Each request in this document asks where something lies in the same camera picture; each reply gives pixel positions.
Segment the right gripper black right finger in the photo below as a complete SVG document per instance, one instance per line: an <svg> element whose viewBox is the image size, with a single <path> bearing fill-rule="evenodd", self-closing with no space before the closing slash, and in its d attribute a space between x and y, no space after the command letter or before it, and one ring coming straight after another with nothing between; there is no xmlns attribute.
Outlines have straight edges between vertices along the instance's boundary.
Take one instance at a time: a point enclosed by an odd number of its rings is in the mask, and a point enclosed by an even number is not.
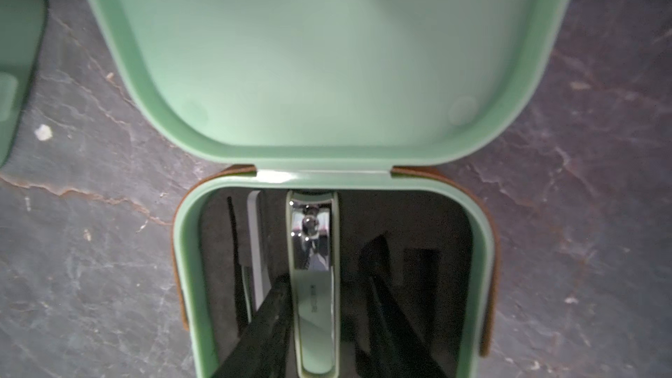
<svg viewBox="0 0 672 378"><path fill-rule="evenodd" d="M429 348L414 331L385 282L390 249L385 236L362 248L369 350L362 350L363 377L445 377Z"/></svg>

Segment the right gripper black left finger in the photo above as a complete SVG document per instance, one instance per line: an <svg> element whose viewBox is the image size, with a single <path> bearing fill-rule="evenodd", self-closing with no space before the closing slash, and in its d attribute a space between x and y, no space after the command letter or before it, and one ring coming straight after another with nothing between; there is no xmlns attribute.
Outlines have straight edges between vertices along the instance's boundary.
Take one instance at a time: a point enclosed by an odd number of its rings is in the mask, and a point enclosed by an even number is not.
<svg viewBox="0 0 672 378"><path fill-rule="evenodd" d="M243 337L213 376L285 377L292 315L292 287L285 274L276 280Z"/></svg>

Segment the green nail tool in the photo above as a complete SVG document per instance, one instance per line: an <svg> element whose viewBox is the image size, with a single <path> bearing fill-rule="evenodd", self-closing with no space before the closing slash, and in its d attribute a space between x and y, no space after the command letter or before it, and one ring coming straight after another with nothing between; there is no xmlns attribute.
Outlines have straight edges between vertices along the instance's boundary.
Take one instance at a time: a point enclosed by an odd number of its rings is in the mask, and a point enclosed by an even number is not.
<svg viewBox="0 0 672 378"><path fill-rule="evenodd" d="M300 377L337 377L341 349L341 220L335 192L286 200L293 335Z"/></svg>

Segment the green clipper case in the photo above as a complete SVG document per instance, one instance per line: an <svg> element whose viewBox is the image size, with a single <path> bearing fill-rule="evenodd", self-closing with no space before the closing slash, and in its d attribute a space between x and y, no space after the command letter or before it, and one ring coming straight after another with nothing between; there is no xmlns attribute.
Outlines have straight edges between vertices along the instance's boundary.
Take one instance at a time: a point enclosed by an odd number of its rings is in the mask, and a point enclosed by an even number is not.
<svg viewBox="0 0 672 378"><path fill-rule="evenodd" d="M496 238L455 184L413 174L497 138L524 109L570 0L89 0L143 116L181 149L244 165L180 205L173 254L199 377L218 368L198 250L224 187L423 190L474 233L459 377L477 374L495 299Z"/></svg>
<svg viewBox="0 0 672 378"><path fill-rule="evenodd" d="M7 161L45 30L47 0L1 0L1 162Z"/></svg>

